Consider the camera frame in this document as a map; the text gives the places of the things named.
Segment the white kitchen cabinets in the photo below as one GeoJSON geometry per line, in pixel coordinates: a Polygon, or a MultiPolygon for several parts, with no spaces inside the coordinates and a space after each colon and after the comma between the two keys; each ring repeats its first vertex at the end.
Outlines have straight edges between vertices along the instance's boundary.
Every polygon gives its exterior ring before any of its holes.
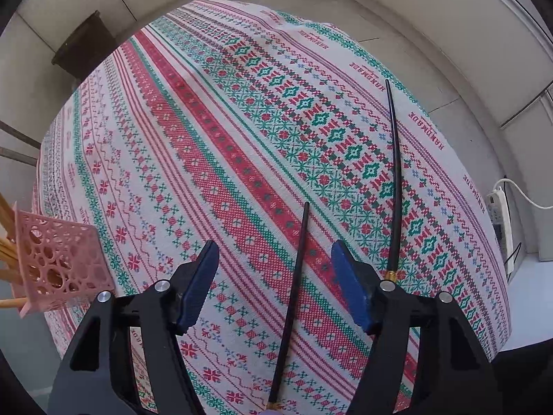
{"type": "MultiPolygon", "coordinates": [[[[134,30],[190,0],[1,0],[1,119],[37,141],[74,79],[52,60],[98,12],[134,30]]],[[[529,202],[516,233],[552,258],[552,33],[529,0],[239,0],[336,25],[398,76],[456,149],[479,188],[501,174],[529,202]]]]}

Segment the black chopstick on right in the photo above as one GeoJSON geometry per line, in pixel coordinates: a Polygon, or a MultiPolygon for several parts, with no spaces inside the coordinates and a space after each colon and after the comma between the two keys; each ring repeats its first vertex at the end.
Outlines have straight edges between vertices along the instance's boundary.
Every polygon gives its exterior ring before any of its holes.
{"type": "Polygon", "coordinates": [[[386,267],[386,279],[392,282],[397,281],[397,269],[399,268],[400,241],[401,241],[401,223],[402,223],[402,170],[399,148],[399,133],[397,132],[397,121],[395,114],[395,102],[391,84],[388,79],[385,80],[386,94],[391,124],[391,139],[393,153],[393,212],[390,247],[386,267]]]}

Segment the black chopstick gold tip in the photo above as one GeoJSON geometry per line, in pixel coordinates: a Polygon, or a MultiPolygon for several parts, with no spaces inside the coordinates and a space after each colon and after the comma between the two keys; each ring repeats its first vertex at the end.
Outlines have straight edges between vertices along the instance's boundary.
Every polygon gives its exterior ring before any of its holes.
{"type": "Polygon", "coordinates": [[[300,288],[301,288],[304,250],[306,249],[306,243],[308,239],[308,216],[309,216],[309,203],[306,202],[303,208],[302,224],[299,232],[299,243],[297,248],[294,270],[292,274],[291,291],[289,295],[287,313],[286,313],[285,323],[282,331],[280,347],[278,350],[278,359],[276,360],[275,372],[273,375],[272,385],[269,392],[268,402],[265,410],[263,411],[263,414],[278,414],[278,394],[280,392],[280,386],[284,375],[286,359],[289,352],[291,334],[292,334],[293,324],[295,320],[295,312],[296,312],[297,302],[298,302],[300,288]]]}

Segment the pink perforated utensil basket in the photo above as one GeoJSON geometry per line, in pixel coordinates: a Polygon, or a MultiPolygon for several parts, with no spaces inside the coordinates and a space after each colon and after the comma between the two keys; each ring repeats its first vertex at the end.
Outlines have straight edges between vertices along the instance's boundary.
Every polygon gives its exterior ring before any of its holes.
{"type": "Polygon", "coordinates": [[[14,207],[15,245],[20,284],[16,299],[25,299],[20,317],[92,300],[115,285],[96,227],[49,218],[14,207]]]}

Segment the patterned striped tablecloth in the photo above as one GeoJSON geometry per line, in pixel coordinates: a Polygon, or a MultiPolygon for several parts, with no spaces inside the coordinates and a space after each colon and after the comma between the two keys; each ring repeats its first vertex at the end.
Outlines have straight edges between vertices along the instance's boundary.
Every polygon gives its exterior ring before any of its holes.
{"type": "Polygon", "coordinates": [[[229,0],[195,0],[150,22],[58,112],[32,209],[96,227],[122,295],[218,244],[199,320],[178,340],[209,414],[264,409],[307,224],[278,403],[285,414],[342,414],[371,340],[347,310],[331,247],[340,240],[385,271],[392,120],[403,174],[399,285],[449,291],[494,357],[511,311],[482,194],[406,87],[332,25],[229,0]]]}

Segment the white power strip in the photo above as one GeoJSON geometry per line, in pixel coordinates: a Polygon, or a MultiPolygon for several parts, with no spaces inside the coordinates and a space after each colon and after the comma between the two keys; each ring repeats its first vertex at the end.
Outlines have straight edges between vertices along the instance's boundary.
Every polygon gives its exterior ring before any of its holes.
{"type": "Polygon", "coordinates": [[[515,247],[505,192],[501,188],[496,188],[486,195],[485,201],[486,210],[503,256],[505,273],[509,276],[515,268],[515,247]]]}

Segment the upright wooden chopstick in basket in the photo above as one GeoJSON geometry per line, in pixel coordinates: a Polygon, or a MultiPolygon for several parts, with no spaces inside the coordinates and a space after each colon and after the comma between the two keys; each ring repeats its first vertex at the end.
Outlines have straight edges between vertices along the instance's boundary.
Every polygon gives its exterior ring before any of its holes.
{"type": "Polygon", "coordinates": [[[18,262],[17,249],[15,244],[6,239],[1,239],[1,260],[6,259],[9,263],[18,262]]]}

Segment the leaning wooden chopstick in basket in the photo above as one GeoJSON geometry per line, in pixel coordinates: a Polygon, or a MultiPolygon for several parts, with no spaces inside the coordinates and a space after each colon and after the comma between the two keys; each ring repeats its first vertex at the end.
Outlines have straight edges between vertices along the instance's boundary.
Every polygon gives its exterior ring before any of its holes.
{"type": "Polygon", "coordinates": [[[1,225],[6,230],[8,237],[14,239],[16,234],[15,213],[2,194],[0,194],[0,218],[1,225]]]}

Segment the dark brown trash bin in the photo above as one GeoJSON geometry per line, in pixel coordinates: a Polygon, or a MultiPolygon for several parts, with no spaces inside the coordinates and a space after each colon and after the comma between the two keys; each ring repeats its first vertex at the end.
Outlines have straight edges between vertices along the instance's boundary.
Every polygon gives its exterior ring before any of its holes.
{"type": "Polygon", "coordinates": [[[116,48],[114,36],[96,10],[62,43],[51,63],[81,82],[116,48]]]}

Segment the blue handled mop pole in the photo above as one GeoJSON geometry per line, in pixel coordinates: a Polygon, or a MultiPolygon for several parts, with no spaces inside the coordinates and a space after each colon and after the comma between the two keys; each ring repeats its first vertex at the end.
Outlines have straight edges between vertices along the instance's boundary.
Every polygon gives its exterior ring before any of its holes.
{"type": "Polygon", "coordinates": [[[0,156],[31,167],[37,166],[37,159],[35,157],[28,156],[5,147],[0,147],[0,156]]]}

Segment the green handled broom pole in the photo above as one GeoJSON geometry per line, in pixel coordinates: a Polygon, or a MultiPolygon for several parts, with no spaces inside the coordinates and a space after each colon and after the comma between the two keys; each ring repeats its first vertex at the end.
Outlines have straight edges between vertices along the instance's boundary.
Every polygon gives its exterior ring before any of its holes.
{"type": "Polygon", "coordinates": [[[21,131],[19,131],[16,128],[12,128],[9,124],[0,121],[0,129],[1,131],[7,133],[9,136],[24,142],[25,144],[28,144],[29,146],[36,148],[37,150],[40,149],[41,143],[35,139],[32,139],[31,137],[25,135],[21,131]]]}

